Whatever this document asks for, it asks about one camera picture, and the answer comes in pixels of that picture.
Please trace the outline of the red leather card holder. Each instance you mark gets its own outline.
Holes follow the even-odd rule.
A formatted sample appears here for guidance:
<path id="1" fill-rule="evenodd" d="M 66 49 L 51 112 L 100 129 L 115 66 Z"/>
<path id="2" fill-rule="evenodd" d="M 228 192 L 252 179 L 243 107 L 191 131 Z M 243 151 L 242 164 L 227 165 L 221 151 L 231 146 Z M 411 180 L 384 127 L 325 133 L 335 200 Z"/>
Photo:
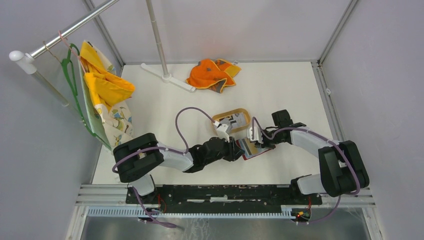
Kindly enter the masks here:
<path id="1" fill-rule="evenodd" d="M 245 161 L 255 158 L 271 150 L 268 148 L 256 147 L 256 145 L 253 142 L 250 142 L 248 138 L 237 139 L 236 144 L 238 147 L 240 147 L 244 151 L 242 158 Z"/>

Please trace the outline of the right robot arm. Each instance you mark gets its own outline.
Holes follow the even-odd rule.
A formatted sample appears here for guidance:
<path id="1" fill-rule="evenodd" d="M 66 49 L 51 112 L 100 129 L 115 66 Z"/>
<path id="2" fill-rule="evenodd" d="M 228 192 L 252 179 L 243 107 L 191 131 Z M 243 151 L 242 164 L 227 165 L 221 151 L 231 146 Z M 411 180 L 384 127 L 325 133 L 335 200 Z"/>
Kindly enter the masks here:
<path id="1" fill-rule="evenodd" d="M 302 204 L 311 194 L 331 197 L 357 195 L 370 184 L 370 178 L 355 142 L 329 139 L 302 122 L 293 122 L 284 109 L 272 113 L 274 125 L 262 128 L 253 117 L 248 139 L 257 148 L 273 150 L 287 143 L 307 151 L 318 160 L 319 173 L 299 176 L 290 182 L 289 199 Z"/>

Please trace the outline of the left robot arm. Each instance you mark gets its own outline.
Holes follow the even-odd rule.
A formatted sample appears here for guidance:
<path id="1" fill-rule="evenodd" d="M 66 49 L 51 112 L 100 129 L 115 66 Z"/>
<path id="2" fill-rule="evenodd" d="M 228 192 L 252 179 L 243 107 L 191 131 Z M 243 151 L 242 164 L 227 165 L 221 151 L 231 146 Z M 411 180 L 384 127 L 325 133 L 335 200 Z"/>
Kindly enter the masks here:
<path id="1" fill-rule="evenodd" d="M 149 173 L 156 167 L 196 173 L 218 160 L 234 162 L 244 154 L 233 137 L 229 140 L 212 137 L 185 153 L 160 143 L 153 133 L 146 133 L 113 150 L 115 165 L 112 172 L 118 174 L 122 183 L 129 184 L 140 200 L 151 204 L 157 198 L 157 190 Z"/>

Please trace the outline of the silver VIP card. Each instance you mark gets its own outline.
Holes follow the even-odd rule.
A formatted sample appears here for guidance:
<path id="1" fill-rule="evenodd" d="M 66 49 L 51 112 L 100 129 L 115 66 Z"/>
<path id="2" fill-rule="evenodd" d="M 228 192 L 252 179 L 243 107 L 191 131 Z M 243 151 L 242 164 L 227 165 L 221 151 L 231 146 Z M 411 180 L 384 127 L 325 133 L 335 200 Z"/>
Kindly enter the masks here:
<path id="1" fill-rule="evenodd" d="M 233 129 L 242 128 L 248 124 L 243 112 L 233 113 L 229 117 L 229 122 Z"/>

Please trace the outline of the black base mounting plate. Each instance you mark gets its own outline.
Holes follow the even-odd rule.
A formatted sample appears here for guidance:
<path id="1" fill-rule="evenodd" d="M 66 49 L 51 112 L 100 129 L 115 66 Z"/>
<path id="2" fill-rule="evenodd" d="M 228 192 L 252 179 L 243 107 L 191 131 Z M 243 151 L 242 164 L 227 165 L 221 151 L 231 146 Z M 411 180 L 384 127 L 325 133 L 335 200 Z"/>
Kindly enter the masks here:
<path id="1" fill-rule="evenodd" d="M 281 213 L 282 206 L 302 208 L 323 203 L 318 194 L 302 195 L 289 185 L 162 185 L 141 197 L 148 209 L 161 205 L 167 214 Z"/>

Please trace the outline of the orange yellow cloth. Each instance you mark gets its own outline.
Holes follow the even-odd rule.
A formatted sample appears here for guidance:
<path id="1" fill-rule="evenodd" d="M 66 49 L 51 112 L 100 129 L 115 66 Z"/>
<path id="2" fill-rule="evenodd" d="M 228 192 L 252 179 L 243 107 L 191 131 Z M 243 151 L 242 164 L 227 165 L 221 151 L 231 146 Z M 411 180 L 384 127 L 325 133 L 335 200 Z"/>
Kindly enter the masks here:
<path id="1" fill-rule="evenodd" d="M 234 77 L 242 69 L 225 59 L 203 59 L 190 71 L 186 83 L 198 90 L 222 94 L 227 87 L 236 85 Z"/>

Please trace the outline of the white rack stand base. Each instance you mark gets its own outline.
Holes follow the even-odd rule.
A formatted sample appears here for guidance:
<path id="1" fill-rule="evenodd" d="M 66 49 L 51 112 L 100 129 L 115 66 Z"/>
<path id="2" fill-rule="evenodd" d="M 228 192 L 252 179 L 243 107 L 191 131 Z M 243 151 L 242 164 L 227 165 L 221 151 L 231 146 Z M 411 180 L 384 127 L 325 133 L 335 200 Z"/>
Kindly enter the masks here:
<path id="1" fill-rule="evenodd" d="M 182 80 L 179 80 L 175 77 L 173 77 L 170 73 L 164 74 L 163 72 L 151 67 L 150 65 L 147 65 L 145 63 L 142 63 L 140 67 L 147 71 L 148 73 L 159 77 L 164 83 L 166 84 L 173 84 L 176 87 L 179 87 L 187 92 L 193 93 L 195 92 L 196 88 L 194 86 L 191 86 L 187 84 L 186 82 L 183 82 Z"/>

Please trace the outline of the vertical metal pole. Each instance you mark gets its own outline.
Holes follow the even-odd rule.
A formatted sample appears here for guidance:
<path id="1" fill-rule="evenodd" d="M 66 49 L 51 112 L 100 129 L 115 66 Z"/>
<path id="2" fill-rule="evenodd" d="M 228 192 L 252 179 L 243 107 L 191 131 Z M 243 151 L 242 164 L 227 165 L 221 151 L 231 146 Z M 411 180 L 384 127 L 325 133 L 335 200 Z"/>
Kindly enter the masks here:
<path id="1" fill-rule="evenodd" d="M 162 67 L 162 72 L 165 75 L 167 75 L 167 74 L 170 74 L 170 73 L 168 71 L 168 67 L 167 67 L 167 63 L 166 63 L 166 59 L 165 59 L 165 53 L 164 53 L 164 50 L 163 50 L 163 45 L 162 45 L 162 41 L 161 41 L 161 37 L 160 37 L 160 33 L 159 33 L 159 27 L 158 27 L 158 24 L 157 24 L 157 19 L 156 19 L 154 8 L 153 8 L 153 2 L 151 0 L 146 0 L 145 2 L 146 2 L 149 18 L 150 18 L 152 30 L 153 30 L 153 35 L 154 35 L 154 38 L 155 38 L 155 44 L 156 44 L 156 47 L 157 47 L 159 60 L 160 60 L 160 64 L 161 64 L 161 67 Z"/>

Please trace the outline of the yellow patterned hanging cloth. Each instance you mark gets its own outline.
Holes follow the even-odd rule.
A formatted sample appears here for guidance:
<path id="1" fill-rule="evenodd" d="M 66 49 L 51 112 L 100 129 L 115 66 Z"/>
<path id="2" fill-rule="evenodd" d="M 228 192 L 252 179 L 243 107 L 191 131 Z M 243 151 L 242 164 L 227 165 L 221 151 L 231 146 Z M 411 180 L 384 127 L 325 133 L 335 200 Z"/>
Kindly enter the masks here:
<path id="1" fill-rule="evenodd" d="M 80 49 L 82 80 L 87 94 L 89 123 L 109 150 L 134 138 L 132 113 L 126 100 L 132 97 L 135 86 L 117 76 L 115 66 L 89 41 Z"/>

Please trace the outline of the green clothes hanger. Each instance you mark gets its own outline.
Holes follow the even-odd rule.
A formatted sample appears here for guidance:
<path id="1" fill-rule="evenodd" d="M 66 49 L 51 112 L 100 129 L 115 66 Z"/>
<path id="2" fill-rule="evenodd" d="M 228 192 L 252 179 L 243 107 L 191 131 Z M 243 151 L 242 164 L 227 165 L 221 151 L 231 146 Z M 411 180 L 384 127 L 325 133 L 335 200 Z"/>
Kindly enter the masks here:
<path id="1" fill-rule="evenodd" d="M 76 53 L 80 52 L 77 46 L 72 43 L 70 44 L 67 56 L 61 61 L 61 67 L 75 101 L 79 118 L 88 133 L 110 150 L 111 145 L 102 125 L 102 119 L 92 104 L 89 89 L 85 83 L 80 63 L 77 63 L 78 74 L 75 73 L 75 65 L 72 61 L 73 51 Z"/>

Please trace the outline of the metal hanging rail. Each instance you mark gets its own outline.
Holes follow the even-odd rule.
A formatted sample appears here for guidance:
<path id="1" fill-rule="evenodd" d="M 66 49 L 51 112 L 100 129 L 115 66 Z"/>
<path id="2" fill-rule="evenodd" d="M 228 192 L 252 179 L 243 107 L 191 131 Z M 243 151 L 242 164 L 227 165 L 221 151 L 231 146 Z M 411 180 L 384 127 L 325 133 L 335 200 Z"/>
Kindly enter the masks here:
<path id="1" fill-rule="evenodd" d="M 37 72 L 37 68 L 33 62 L 36 58 L 47 52 L 51 47 L 54 47 L 58 43 L 62 42 L 65 37 L 68 37 L 76 30 L 80 29 L 82 26 L 99 16 L 101 13 L 109 9 L 117 2 L 119 2 L 119 0 L 104 1 L 100 5 L 96 6 L 93 10 L 90 10 L 88 13 L 71 23 L 69 26 L 60 30 L 57 35 L 49 39 L 46 43 L 43 43 L 41 47 L 33 50 L 30 53 L 24 53 L 19 50 L 11 51 L 8 55 L 9 59 L 17 64 L 27 75 L 35 74 Z"/>

